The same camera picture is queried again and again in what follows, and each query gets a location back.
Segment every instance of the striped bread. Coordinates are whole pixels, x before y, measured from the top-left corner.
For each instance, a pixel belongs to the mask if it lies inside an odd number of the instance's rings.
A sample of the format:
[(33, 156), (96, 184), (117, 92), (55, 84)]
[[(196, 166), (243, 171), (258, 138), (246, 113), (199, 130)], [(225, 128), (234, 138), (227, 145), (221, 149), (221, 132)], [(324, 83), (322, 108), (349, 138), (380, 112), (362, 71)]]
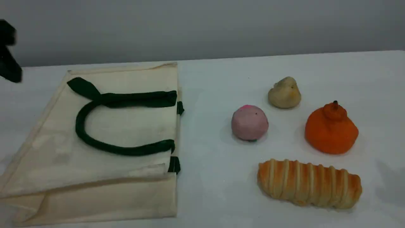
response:
[(271, 159), (259, 164), (258, 182), (269, 196), (299, 206), (352, 208), (362, 193), (358, 175), (322, 165)]

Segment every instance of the white tablecloth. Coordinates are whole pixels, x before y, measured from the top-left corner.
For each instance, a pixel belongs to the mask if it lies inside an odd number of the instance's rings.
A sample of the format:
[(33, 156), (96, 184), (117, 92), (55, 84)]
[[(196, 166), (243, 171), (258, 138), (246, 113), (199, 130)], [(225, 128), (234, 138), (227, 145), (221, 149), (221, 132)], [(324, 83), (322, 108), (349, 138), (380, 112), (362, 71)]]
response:
[[(0, 173), (66, 70), (117, 65), (128, 63), (27, 67), (22, 84), (1, 80)], [(297, 80), (302, 101), (293, 110), (278, 110), (267, 103), (267, 92), (286, 76)], [(180, 149), (187, 153), (181, 157), (177, 218), (46, 227), (404, 227), (405, 52), (179, 61), (179, 83), (185, 107)], [(315, 151), (303, 137), (309, 114), (334, 100), (360, 131), (352, 150), (339, 157)], [(267, 135), (256, 143), (231, 134), (232, 113), (245, 104), (262, 108), (269, 119)], [(360, 201), (354, 210), (338, 212), (273, 200), (256, 183), (258, 163), (270, 158), (358, 174)], [(11, 213), (0, 208), (0, 219)]]

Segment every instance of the pink dough ball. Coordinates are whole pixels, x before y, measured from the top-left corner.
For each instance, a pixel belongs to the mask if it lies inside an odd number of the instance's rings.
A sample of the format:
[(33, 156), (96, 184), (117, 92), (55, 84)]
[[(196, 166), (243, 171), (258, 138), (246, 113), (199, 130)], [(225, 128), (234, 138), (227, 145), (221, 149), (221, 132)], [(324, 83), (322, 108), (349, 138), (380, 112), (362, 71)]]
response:
[(244, 105), (233, 113), (232, 132), (240, 139), (256, 141), (269, 129), (263, 110), (254, 105)]

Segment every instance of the cream canvas bag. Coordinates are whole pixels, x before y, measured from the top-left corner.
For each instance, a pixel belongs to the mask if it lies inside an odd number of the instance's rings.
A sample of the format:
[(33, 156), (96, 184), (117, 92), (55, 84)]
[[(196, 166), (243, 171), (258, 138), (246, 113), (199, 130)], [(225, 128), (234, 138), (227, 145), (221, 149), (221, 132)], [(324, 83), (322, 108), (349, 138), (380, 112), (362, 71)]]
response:
[[(0, 203), (18, 208), (16, 226), (175, 216), (177, 149), (141, 157), (104, 152), (75, 133), (75, 119), (89, 99), (69, 88), (81, 77), (101, 93), (180, 91), (177, 64), (69, 71), (25, 143), (0, 177)], [(177, 105), (164, 108), (98, 106), (86, 120), (93, 138), (135, 147), (172, 139)]]

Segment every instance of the glazed pastry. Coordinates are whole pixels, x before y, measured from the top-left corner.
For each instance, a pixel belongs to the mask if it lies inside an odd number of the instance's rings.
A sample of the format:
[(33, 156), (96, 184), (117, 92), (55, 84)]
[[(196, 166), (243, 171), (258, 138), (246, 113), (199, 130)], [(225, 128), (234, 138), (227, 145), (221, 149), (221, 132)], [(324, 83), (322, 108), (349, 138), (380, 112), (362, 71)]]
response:
[(305, 125), (305, 139), (328, 154), (346, 153), (355, 143), (358, 129), (337, 101), (315, 110)]
[(285, 77), (270, 89), (269, 102), (277, 108), (293, 108), (301, 101), (297, 82), (292, 77)]
[(254, 142), (267, 132), (269, 122), (259, 107), (244, 105), (233, 113), (231, 127), (238, 138)]
[(271, 159), (259, 164), (260, 187), (274, 199), (299, 206), (313, 204), (337, 209), (352, 208), (362, 193), (358, 175), (322, 165)]

